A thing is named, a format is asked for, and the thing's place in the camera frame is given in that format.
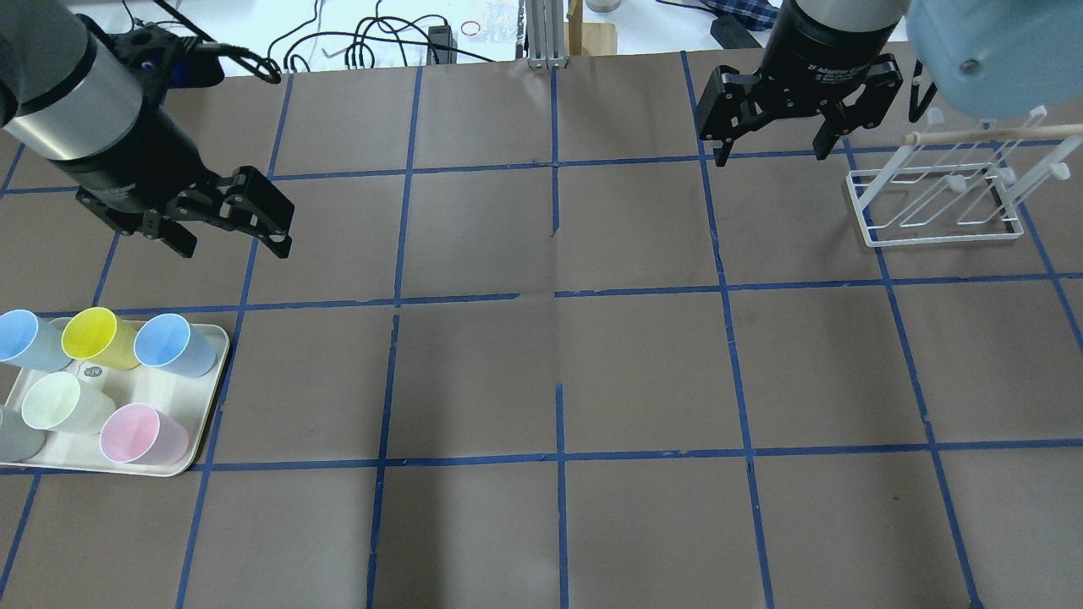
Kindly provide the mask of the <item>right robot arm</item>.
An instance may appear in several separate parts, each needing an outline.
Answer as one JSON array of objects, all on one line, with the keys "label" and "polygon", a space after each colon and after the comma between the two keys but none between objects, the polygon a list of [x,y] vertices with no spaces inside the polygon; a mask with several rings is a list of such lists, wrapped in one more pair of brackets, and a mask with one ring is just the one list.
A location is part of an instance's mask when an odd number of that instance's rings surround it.
[{"label": "right robot arm", "polygon": [[772,121],[819,116],[812,150],[883,121],[904,85],[885,52],[898,24],[928,93],[982,119],[1080,96],[1079,1],[785,1],[753,74],[717,66],[694,124],[726,165],[734,142]]}]

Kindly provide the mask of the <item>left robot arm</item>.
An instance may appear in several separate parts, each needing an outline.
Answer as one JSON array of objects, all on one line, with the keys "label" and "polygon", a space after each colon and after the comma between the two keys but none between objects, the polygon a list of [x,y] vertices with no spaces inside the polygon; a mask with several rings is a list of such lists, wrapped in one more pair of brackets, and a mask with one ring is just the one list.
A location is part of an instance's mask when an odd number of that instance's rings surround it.
[{"label": "left robot arm", "polygon": [[109,34],[58,1],[4,1],[1,20],[3,130],[71,178],[101,223],[184,258],[197,245],[187,222],[288,257],[293,203],[256,167],[212,171],[162,106],[171,89],[221,85],[221,59],[270,85],[282,80],[275,64],[197,27]]}]

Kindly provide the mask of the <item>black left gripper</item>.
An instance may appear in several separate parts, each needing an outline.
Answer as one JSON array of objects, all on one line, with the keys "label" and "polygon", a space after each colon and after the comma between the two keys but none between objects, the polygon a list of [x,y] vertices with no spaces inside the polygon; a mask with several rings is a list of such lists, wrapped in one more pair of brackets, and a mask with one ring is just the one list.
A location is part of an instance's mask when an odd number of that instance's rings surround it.
[{"label": "black left gripper", "polygon": [[185,222],[203,222],[259,239],[278,259],[293,247],[293,203],[255,166],[229,176],[208,168],[194,142],[160,107],[144,107],[108,150],[55,161],[78,185],[86,209],[120,234],[160,239],[185,259],[198,238]]}]

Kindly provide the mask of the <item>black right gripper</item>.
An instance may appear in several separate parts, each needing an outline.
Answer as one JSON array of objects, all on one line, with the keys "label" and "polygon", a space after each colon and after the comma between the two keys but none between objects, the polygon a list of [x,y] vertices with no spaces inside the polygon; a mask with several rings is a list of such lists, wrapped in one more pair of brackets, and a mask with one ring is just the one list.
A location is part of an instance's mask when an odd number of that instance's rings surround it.
[{"label": "black right gripper", "polygon": [[883,51],[902,17],[902,1],[785,1],[758,69],[719,65],[701,93],[695,128],[715,142],[715,166],[772,121],[821,116],[817,161],[854,129],[879,126],[904,82]]}]

